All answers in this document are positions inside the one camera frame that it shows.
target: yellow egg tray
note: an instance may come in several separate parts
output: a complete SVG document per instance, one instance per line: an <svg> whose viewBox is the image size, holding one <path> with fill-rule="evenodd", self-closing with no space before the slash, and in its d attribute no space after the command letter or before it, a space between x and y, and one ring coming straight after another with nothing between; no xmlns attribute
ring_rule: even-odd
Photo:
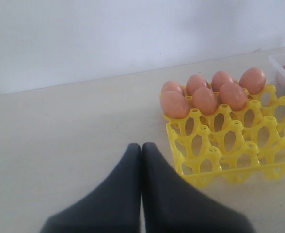
<svg viewBox="0 0 285 233"><path fill-rule="evenodd" d="M285 174L285 96L273 85L248 94L242 111L221 104L208 116L192 108L184 119L164 118L176 171L195 187L216 176L241 183L257 170L269 179Z"/></svg>

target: yellow plastic egg tray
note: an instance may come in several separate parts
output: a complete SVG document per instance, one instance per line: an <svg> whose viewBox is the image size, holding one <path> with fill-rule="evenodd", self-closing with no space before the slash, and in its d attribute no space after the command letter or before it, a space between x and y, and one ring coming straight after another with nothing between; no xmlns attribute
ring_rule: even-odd
<svg viewBox="0 0 285 233"><path fill-rule="evenodd" d="M192 108L184 119L164 118L176 171L195 187L216 176L241 183L257 170L269 179L285 173L285 96L273 85L248 94L242 111L221 104L209 116Z"/></svg>

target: white wall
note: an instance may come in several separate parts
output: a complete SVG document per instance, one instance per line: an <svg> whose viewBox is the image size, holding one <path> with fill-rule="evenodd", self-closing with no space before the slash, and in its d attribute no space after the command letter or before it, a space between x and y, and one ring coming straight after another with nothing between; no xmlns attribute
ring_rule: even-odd
<svg viewBox="0 0 285 233"><path fill-rule="evenodd" d="M285 46L285 0L0 0L0 94Z"/></svg>

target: beige table surface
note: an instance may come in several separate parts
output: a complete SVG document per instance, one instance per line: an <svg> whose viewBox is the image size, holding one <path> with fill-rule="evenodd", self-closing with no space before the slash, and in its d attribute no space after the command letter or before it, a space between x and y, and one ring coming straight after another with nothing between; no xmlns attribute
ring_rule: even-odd
<svg viewBox="0 0 285 233"><path fill-rule="evenodd" d="M252 66L273 78L268 56L285 48L0 96L0 233L38 232L44 221L94 189L130 142L155 142L173 164L158 95L166 80L186 83L221 69ZM245 213L261 233L285 232L285 176L222 179L202 189Z"/></svg>

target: egg tray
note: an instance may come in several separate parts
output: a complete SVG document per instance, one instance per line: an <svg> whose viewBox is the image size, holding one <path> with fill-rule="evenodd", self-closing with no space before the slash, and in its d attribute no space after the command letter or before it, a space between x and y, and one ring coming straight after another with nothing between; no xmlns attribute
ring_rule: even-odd
<svg viewBox="0 0 285 233"><path fill-rule="evenodd" d="M196 108L184 119L164 115L176 171L193 186L208 186L216 176L242 183L257 170L269 179L285 174L285 96L277 98L273 85L247 95L241 111L221 104L208 116Z"/></svg>

